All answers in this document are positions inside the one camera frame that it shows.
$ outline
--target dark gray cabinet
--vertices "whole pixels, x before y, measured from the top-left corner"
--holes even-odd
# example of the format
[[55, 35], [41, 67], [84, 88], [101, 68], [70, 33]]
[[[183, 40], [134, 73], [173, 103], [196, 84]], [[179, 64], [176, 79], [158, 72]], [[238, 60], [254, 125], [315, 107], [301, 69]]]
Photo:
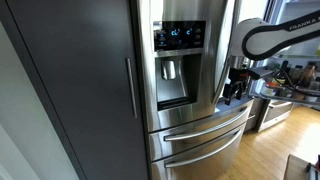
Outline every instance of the dark gray cabinet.
[[6, 3], [86, 178], [147, 179], [129, 1]]

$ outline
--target cabinet handle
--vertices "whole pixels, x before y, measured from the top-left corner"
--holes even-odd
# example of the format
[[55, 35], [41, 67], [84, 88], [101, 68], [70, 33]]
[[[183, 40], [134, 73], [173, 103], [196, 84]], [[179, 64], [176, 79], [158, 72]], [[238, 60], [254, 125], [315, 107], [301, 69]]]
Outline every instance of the cabinet handle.
[[251, 119], [251, 118], [254, 118], [254, 117], [256, 117], [256, 115], [250, 113], [248, 119]]
[[184, 165], [188, 165], [197, 161], [201, 161], [203, 159], [206, 159], [210, 156], [213, 156], [215, 154], [217, 154], [218, 152], [222, 151], [224, 148], [228, 147], [230, 144], [232, 144], [242, 133], [242, 130], [240, 129], [234, 136], [232, 139], [230, 139], [226, 144], [224, 144], [223, 146], [219, 147], [218, 149], [210, 152], [209, 154], [194, 158], [194, 159], [190, 159], [190, 160], [186, 160], [186, 161], [180, 161], [180, 162], [175, 162], [175, 163], [168, 163], [165, 164], [164, 166], [166, 168], [173, 168], [173, 167], [178, 167], [178, 166], [184, 166]]
[[130, 91], [131, 91], [131, 102], [132, 102], [132, 107], [133, 107], [133, 114], [134, 114], [134, 118], [138, 118], [130, 58], [126, 58], [126, 62], [127, 62], [128, 76], [129, 76], [129, 84], [130, 84]]
[[269, 108], [279, 108], [279, 107], [284, 107], [284, 106], [287, 106], [291, 104], [291, 102], [286, 102], [286, 103], [282, 103], [282, 104], [279, 104], [279, 105], [273, 105], [273, 104], [270, 104], [269, 105]]
[[164, 137], [164, 141], [178, 141], [178, 140], [183, 140], [183, 139], [188, 139], [188, 138], [193, 138], [193, 137], [197, 137], [197, 136], [202, 136], [208, 133], [211, 133], [213, 131], [222, 129], [226, 126], [228, 126], [229, 124], [237, 121], [238, 119], [240, 119], [249, 109], [246, 107], [244, 110], [240, 111], [239, 114], [237, 114], [235, 117], [231, 118], [230, 120], [219, 124], [218, 126], [206, 129], [204, 131], [200, 131], [200, 132], [195, 132], [195, 133], [187, 133], [187, 134], [179, 134], [179, 135], [173, 135], [173, 136], [165, 136]]

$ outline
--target refrigerator handle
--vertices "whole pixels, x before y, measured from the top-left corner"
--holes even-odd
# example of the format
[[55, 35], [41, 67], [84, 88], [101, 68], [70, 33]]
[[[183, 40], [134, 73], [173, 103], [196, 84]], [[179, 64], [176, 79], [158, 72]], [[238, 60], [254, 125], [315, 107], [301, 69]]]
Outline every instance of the refrigerator handle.
[[232, 144], [242, 133], [242, 130], [240, 129], [233, 137], [232, 139], [230, 139], [226, 144], [224, 144], [223, 146], [219, 147], [218, 149], [210, 152], [209, 154], [194, 158], [194, 159], [190, 159], [190, 160], [186, 160], [186, 161], [180, 161], [180, 162], [174, 162], [174, 163], [168, 163], [165, 164], [164, 166], [166, 168], [173, 168], [173, 167], [179, 167], [179, 166], [184, 166], [184, 165], [188, 165], [191, 163], [195, 163], [197, 161], [201, 161], [204, 160], [208, 157], [211, 157], [217, 153], [219, 153], [220, 151], [222, 151], [223, 149], [225, 149], [226, 147], [228, 147], [230, 144]]
[[193, 138], [193, 137], [197, 137], [197, 136], [202, 136], [208, 133], [211, 133], [213, 131], [222, 129], [228, 125], [230, 125], [231, 123], [237, 121], [238, 119], [240, 119], [244, 114], [246, 114], [248, 112], [249, 108], [245, 108], [242, 111], [240, 111], [239, 114], [237, 114], [235, 117], [231, 118], [230, 120], [219, 124], [218, 126], [214, 126], [212, 128], [206, 129], [204, 131], [200, 131], [200, 132], [194, 132], [194, 133], [187, 133], [187, 134], [180, 134], [180, 135], [173, 135], [173, 136], [165, 136], [164, 137], [164, 141], [179, 141], [179, 140], [184, 140], [184, 139], [189, 139], [189, 138]]
[[[241, 1], [242, 0], [235, 0], [234, 6], [233, 6], [233, 16], [232, 16], [232, 25], [231, 25], [231, 32], [230, 32], [230, 38], [229, 41], [231, 40], [232, 33], [234, 31], [234, 28], [237, 26], [238, 21], [239, 21], [239, 15], [240, 15], [240, 7], [241, 7]], [[217, 87], [217, 90], [213, 92], [213, 98], [212, 98], [212, 103], [217, 104], [220, 94], [222, 92], [222, 89], [224, 87], [225, 81], [227, 79], [227, 75], [229, 74], [229, 69], [230, 69], [230, 60], [229, 58], [229, 53], [230, 53], [230, 48], [231, 48], [231, 43], [228, 45], [228, 51], [226, 54], [225, 62], [224, 62], [224, 67], [221, 73], [221, 78], [219, 80], [219, 84]]]
[[126, 62], [127, 62], [127, 70], [128, 70], [129, 84], [130, 84], [130, 91], [131, 91], [131, 102], [132, 102], [132, 108], [133, 108], [133, 115], [134, 115], [134, 118], [138, 118], [130, 58], [126, 58]]

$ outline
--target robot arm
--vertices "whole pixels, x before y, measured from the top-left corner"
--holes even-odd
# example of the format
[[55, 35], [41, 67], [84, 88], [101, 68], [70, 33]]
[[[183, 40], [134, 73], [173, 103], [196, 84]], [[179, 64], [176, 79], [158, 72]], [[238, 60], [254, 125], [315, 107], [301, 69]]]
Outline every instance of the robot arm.
[[320, 36], [320, 10], [279, 25], [268, 25], [258, 18], [239, 23], [231, 37], [228, 57], [231, 82], [225, 85], [223, 92], [226, 104], [230, 104], [234, 94], [237, 99], [241, 98], [247, 78], [250, 72], [252, 73], [247, 69], [245, 57], [254, 61], [264, 60], [283, 48], [318, 36]]

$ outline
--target dispenser control panel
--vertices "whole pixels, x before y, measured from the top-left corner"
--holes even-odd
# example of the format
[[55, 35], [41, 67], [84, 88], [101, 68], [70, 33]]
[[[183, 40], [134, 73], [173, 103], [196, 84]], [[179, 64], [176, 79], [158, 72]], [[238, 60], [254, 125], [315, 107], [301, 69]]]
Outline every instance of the dispenser control panel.
[[205, 21], [153, 22], [154, 50], [202, 48], [205, 27]]

